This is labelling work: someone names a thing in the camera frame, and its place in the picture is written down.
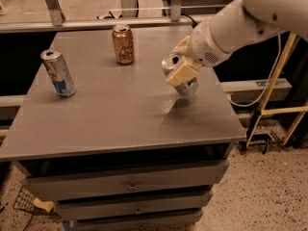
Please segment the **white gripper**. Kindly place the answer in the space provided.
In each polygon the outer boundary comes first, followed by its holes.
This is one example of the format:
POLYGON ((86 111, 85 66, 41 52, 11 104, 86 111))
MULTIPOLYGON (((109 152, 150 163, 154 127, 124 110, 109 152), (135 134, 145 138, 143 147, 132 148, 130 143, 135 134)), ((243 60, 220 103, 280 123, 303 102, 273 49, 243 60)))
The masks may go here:
MULTIPOLYGON (((210 21, 200 22, 189 36, 184 37, 173 49, 173 52, 201 62, 204 66, 215 67, 230 58, 214 42, 210 21)), ((200 64, 185 60, 166 77, 166 82, 177 87, 196 77, 200 73, 200 64)))

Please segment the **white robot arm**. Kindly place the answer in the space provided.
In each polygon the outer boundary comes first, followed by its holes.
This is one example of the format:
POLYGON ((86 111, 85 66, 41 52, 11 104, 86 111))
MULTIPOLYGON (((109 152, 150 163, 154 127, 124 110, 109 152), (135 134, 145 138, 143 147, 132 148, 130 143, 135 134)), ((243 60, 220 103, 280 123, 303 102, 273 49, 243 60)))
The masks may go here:
POLYGON ((202 66, 214 67, 238 49, 286 31, 308 39, 308 0, 233 0, 173 48, 180 60, 166 82, 177 87, 202 66))

